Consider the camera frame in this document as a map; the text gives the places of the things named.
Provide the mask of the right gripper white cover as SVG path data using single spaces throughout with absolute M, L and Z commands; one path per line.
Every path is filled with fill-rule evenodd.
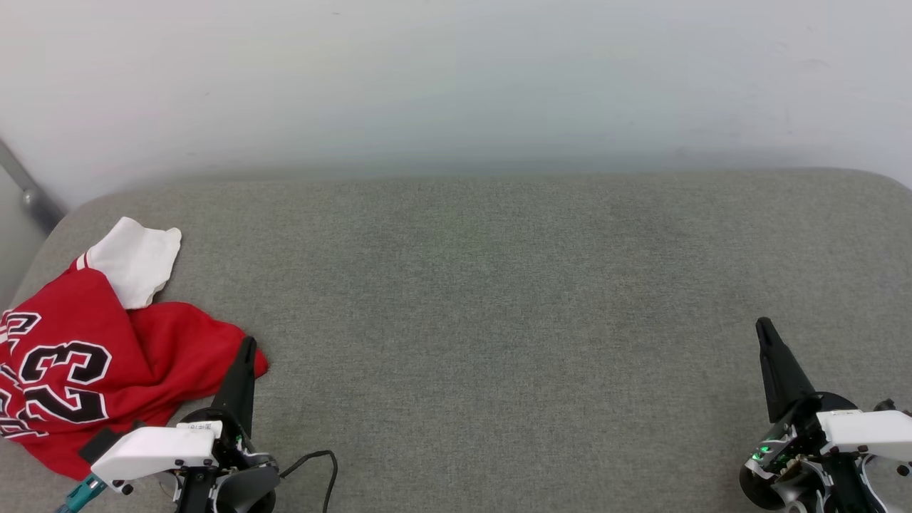
M 892 463 L 910 475 L 910 413 L 892 400 L 864 412 L 817 393 L 772 319 L 755 329 L 772 428 L 740 468 L 744 496 L 768 511 L 901 512 L 876 491 L 870 468 Z

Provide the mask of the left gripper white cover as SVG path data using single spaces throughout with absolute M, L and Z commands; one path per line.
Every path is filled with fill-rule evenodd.
M 172 427 L 137 427 L 117 437 L 91 464 L 92 477 L 127 494 L 156 477 L 172 487 L 177 512 L 271 512 L 280 471 L 254 448 L 257 341 L 245 336 L 212 405 Z

